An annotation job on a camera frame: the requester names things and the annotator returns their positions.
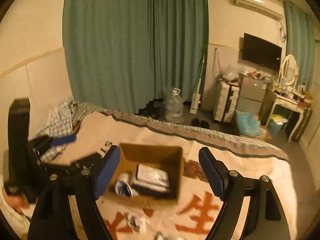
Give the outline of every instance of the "television screen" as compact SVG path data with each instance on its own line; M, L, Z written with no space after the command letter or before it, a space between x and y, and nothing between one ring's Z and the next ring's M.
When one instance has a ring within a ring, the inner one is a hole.
M260 39L244 34L242 59L279 71L282 48Z

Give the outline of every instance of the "metal bolt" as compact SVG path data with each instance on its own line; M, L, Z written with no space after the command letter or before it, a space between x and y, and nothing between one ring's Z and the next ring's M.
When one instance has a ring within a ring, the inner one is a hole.
M229 171L229 174L230 174L230 176L232 176L232 177L236 177L236 176L239 175L238 171L235 171L235 170Z
M56 180L57 179L57 174L52 174L51 176L50 176L50 180Z
M263 176L261 177L261 179L262 179L264 182L269 182L269 180L270 180L270 178L269 178L268 176L266 176L266 175L263 175Z
M81 171L81 174L84 176L88 175L89 173L90 173L90 171L88 169L84 169Z

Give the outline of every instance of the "white vanity table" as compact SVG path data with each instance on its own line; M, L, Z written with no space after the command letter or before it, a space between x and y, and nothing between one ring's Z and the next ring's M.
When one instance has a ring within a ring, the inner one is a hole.
M266 114L268 114L268 112L270 111L268 115L266 127L268 127L270 123L270 119L271 119L271 116L273 115L276 105L280 105L291 111L295 111L299 113L299 119L289 135L288 142L291 142L294 132L297 130L297 128L299 127L303 119L305 107L297 105L295 102L291 101L290 99L282 97L281 95L278 95L277 93L273 92L270 88L268 88L262 104L261 112L260 112L260 117L263 117Z

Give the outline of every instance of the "shoe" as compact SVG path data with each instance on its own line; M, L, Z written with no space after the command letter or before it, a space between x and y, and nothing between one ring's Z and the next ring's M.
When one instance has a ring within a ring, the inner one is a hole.
M201 128L210 129L209 123L208 123L207 121L205 121L205 120L201 120L201 122L200 122L200 127L201 127Z
M194 118L191 120L191 126L200 127L200 121L198 118Z

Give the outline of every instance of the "human hand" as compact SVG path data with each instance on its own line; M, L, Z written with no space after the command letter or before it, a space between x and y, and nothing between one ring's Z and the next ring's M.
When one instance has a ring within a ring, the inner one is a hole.
M21 208L29 207L29 204L21 195L8 196L4 190L4 187L2 187L2 195L6 203L19 213L22 213Z

